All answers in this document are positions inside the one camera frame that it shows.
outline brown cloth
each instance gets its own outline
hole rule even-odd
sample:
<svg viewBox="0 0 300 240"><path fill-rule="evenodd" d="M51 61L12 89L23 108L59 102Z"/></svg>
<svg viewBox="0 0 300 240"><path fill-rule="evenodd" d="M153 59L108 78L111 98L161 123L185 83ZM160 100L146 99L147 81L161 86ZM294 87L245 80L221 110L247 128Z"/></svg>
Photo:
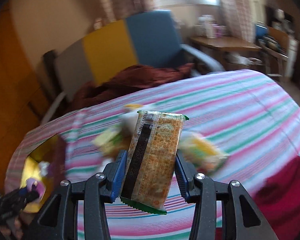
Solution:
<svg viewBox="0 0 300 240"><path fill-rule="evenodd" d="M93 82L84 84L74 95L67 112L95 106L139 90L189 78L192 67L193 63L176 69L145 65L128 67L101 86L95 87Z"/></svg>

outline striped tablecloth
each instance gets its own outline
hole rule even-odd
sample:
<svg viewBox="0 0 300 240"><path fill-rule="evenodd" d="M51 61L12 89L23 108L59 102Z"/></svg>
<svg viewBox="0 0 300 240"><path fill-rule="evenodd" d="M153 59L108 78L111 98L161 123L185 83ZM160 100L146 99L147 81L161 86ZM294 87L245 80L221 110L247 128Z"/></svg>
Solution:
<svg viewBox="0 0 300 240"><path fill-rule="evenodd" d="M184 130L201 133L231 156L212 178L239 180L253 195L266 178L300 155L300 108L274 81L251 71L214 73L139 91L98 106L71 112L29 132L15 151L5 182L7 192L18 188L26 156L55 133L68 142L66 176L86 180L98 171L100 152L91 140L120 121L127 103L156 103L159 111L187 115ZM181 198L173 178L165 207L153 215L116 200L106 205L112 239L187 239L194 205ZM217 226L221 225L217 205ZM78 235L84 239L83 204L79 205Z"/></svg>

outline white armrest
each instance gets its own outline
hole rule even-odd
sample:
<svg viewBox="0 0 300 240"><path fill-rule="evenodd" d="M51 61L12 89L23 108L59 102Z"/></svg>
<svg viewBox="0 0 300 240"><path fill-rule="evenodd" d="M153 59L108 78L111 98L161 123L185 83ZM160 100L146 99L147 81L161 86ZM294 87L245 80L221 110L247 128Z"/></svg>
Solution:
<svg viewBox="0 0 300 240"><path fill-rule="evenodd" d="M50 119L52 118L52 116L54 115L54 113L58 109L60 103L62 102L62 100L65 97L66 97L66 93L65 92L61 92L57 96L57 98L53 101L52 105L50 106L49 110L46 112L46 114L42 118L40 125L44 125L44 124L46 124L47 122L50 121Z"/></svg>

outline rectangular snack packet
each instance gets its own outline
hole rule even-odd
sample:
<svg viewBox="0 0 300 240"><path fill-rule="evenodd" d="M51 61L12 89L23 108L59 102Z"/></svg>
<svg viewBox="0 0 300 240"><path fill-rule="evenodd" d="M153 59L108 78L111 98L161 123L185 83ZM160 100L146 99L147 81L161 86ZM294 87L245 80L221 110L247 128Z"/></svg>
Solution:
<svg viewBox="0 0 300 240"><path fill-rule="evenodd" d="M167 214L177 145L186 116L138 111L128 151L120 198L129 206L153 214Z"/></svg>

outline silver bolt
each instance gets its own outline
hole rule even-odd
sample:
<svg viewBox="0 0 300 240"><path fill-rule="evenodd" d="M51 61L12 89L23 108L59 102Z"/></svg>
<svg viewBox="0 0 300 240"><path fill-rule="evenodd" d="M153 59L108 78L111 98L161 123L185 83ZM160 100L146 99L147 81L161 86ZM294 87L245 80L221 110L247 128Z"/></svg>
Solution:
<svg viewBox="0 0 300 240"><path fill-rule="evenodd" d="M234 187L239 187L240 186L240 182L237 181L237 180L233 180L233 181L231 181L231 185L234 186Z"/></svg>
<svg viewBox="0 0 300 240"><path fill-rule="evenodd" d="M204 175L203 173L197 173L197 174L195 175L195 177L196 177L197 179L204 179L204 178L206 177L206 175Z"/></svg>
<svg viewBox="0 0 300 240"><path fill-rule="evenodd" d="M65 179L65 180L61 181L61 182L60 182L60 185L61 185L62 187L68 186L68 185L69 185L69 180Z"/></svg>
<svg viewBox="0 0 300 240"><path fill-rule="evenodd" d="M105 175L102 172L99 172L96 174L97 179L103 179L104 177L105 177Z"/></svg>

